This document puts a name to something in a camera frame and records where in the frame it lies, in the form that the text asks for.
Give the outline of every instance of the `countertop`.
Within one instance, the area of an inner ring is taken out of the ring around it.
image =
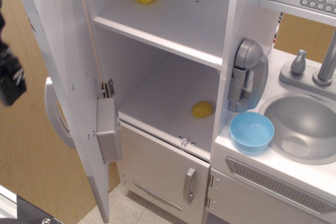
[[[261,101],[257,107],[251,111],[258,112],[266,100],[274,97],[275,95],[287,92],[314,95],[331,103],[333,106],[336,106],[336,101],[334,100],[322,97],[318,94],[303,89],[292,87],[282,83],[279,80],[278,77],[282,66],[287,61],[293,61],[295,57],[294,55],[279,51],[277,49],[272,49],[267,57],[269,60],[269,76],[267,85]],[[307,65],[316,68],[320,68],[321,66],[320,63],[311,60],[307,60]],[[236,113],[231,115],[220,135],[215,140],[215,143],[223,146],[224,150],[227,149],[228,154],[235,153],[237,157],[241,157],[245,162],[250,161],[252,164],[260,164],[261,167],[265,167],[266,170],[270,168],[270,170],[276,171],[276,174],[279,174],[279,176],[282,178],[292,178],[292,181],[294,181],[297,186],[300,186],[300,182],[303,182],[303,188],[314,192],[318,196],[328,200],[331,203],[336,204],[336,162],[327,165],[301,164],[281,156],[271,147],[268,147],[263,153],[258,155],[245,155],[241,153],[230,140],[229,124],[235,115]],[[213,167],[220,169],[223,165],[224,164],[214,164]]]

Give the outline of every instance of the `white cabinet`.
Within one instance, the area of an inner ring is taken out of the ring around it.
[[[202,224],[210,164],[129,125],[121,132],[121,183],[185,222]]]
[[[108,176],[96,136],[97,99],[100,83],[112,79],[128,125],[118,163],[127,187],[202,223],[213,141],[230,115],[237,49],[250,38],[267,54],[278,13],[259,0],[23,2],[104,222]],[[215,113],[194,118],[198,101]],[[190,204],[183,198],[188,188]]]

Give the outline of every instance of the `door hinge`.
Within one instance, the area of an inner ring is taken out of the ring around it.
[[[106,83],[101,83],[101,92],[103,93],[104,98],[110,98],[114,96],[116,93],[114,92],[113,81],[110,79]]]
[[[212,183],[214,181],[214,175],[210,174],[210,178],[209,178],[209,187],[212,187]]]
[[[206,197],[205,206],[210,207],[210,198],[209,197]]]

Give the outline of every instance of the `screw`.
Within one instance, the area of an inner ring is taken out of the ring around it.
[[[42,224],[50,224],[50,220],[45,218],[43,221],[42,221]]]

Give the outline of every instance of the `black object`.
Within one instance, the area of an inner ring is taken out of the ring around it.
[[[0,218],[0,224],[63,224],[20,196],[16,196],[17,219]]]
[[[27,87],[22,66],[10,48],[1,41],[1,32],[5,24],[0,13],[0,100],[4,105],[12,105]]]

